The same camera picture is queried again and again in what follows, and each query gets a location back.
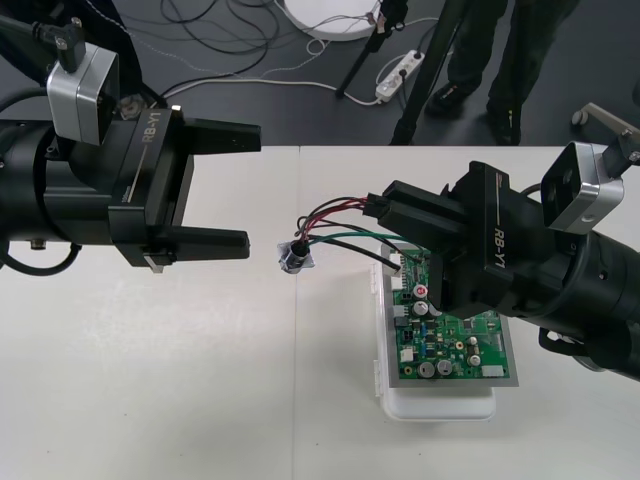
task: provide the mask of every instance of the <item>robotic arm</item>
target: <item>robotic arm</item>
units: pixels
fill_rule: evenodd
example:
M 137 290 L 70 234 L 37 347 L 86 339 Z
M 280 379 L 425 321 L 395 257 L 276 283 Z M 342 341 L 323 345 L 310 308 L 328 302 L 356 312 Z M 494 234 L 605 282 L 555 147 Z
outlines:
M 247 258 L 245 232 L 182 227 L 193 155 L 260 150 L 260 129 L 184 118 L 179 107 L 112 121 L 119 99 L 117 54 L 85 43 L 82 24 L 56 27 L 0 17 L 0 28 L 57 52 L 45 89 L 0 101 L 0 111 L 47 95 L 53 123 L 0 121 L 0 266 L 30 275 L 66 269 L 82 245 L 114 245 L 154 272 L 176 261 Z M 71 243 L 60 265 L 38 269 L 8 253 Z
M 638 161 L 640 138 L 627 132 L 602 155 L 570 144 L 528 192 L 471 162 L 452 190 L 396 181 L 369 194 L 363 213 L 431 250 L 429 300 L 439 310 L 521 318 L 540 327 L 546 350 L 640 380 L 640 255 L 592 231 L 622 201 L 620 175 Z M 536 187 L 542 204 L 527 197 Z

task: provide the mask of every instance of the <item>green wire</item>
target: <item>green wire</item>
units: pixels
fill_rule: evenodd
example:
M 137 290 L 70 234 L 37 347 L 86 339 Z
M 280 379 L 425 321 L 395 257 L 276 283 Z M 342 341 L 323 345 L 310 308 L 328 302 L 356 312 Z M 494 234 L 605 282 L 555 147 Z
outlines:
M 332 240 L 334 238 L 342 238 L 342 237 L 370 237 L 370 238 L 386 238 L 387 240 L 399 240 L 402 242 L 407 242 L 403 237 L 399 237 L 398 235 L 390 235 L 387 233 L 375 233 L 375 232 L 348 232 L 348 233 L 334 233 L 333 235 L 327 235 L 325 237 L 316 238 L 315 240 L 309 242 L 309 246 L 324 242 L 325 240 Z

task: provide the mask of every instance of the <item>person's leg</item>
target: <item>person's leg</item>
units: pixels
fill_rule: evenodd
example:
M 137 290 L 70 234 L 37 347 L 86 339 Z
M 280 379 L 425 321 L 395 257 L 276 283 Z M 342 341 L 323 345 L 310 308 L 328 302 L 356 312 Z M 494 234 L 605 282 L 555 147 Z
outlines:
M 513 111 L 516 107 L 514 96 L 514 63 L 518 62 L 520 89 L 519 102 L 522 104 L 531 93 L 538 80 L 544 59 L 553 44 L 555 32 L 560 24 L 573 12 L 580 0 L 529 0 L 532 2 L 530 18 L 527 22 L 526 47 L 517 52 L 517 5 L 511 17 L 511 32 L 502 55 L 500 70 L 489 91 L 487 114 L 489 125 L 496 143 L 512 145 L 520 143 L 520 132 L 512 128 Z
M 457 110 L 482 82 L 493 48 L 496 25 L 508 0 L 474 0 L 460 25 L 449 61 L 448 82 L 427 102 L 426 112 L 444 115 Z
M 508 0 L 475 0 L 456 34 L 447 74 L 449 82 L 466 93 L 472 93 L 482 82 L 496 25 L 507 4 Z
M 544 59 L 555 39 L 555 33 L 562 22 L 573 12 L 580 0 L 534 0 L 532 18 L 529 24 L 525 58 L 521 75 L 521 101 L 524 102 L 535 85 Z M 511 32 L 502 55 L 500 70 L 489 91 L 489 105 L 494 109 L 512 109 L 514 92 L 512 85 L 513 65 L 516 61 L 516 10 L 511 17 Z

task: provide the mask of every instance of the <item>black shoe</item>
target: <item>black shoe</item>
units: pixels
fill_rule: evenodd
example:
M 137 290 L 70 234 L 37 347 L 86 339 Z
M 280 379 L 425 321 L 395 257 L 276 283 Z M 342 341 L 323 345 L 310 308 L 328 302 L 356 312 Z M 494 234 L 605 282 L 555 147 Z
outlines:
M 513 142 L 513 110 L 497 108 L 487 104 L 487 121 L 491 127 L 491 133 L 498 145 L 520 145 L 520 132 L 516 132 L 517 138 Z
M 461 89 L 459 85 L 448 82 L 444 87 L 431 95 L 425 112 L 434 116 L 449 115 L 460 110 L 462 104 L 471 95 L 468 90 Z

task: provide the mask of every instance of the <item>white power strip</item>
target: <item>white power strip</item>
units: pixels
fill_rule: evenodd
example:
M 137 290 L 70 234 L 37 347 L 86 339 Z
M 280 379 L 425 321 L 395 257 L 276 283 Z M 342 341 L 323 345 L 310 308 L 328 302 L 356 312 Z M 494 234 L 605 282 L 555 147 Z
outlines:
M 402 76 L 400 75 L 400 71 L 405 70 L 407 72 L 405 75 L 406 81 L 406 79 L 408 79 L 418 69 L 418 67 L 420 67 L 422 60 L 424 60 L 423 53 L 416 50 L 411 50 L 407 53 L 404 58 L 400 60 L 398 65 L 391 70 L 389 75 L 380 82 L 380 85 L 377 86 L 376 97 L 383 102 L 391 100 L 398 89 L 402 87 Z

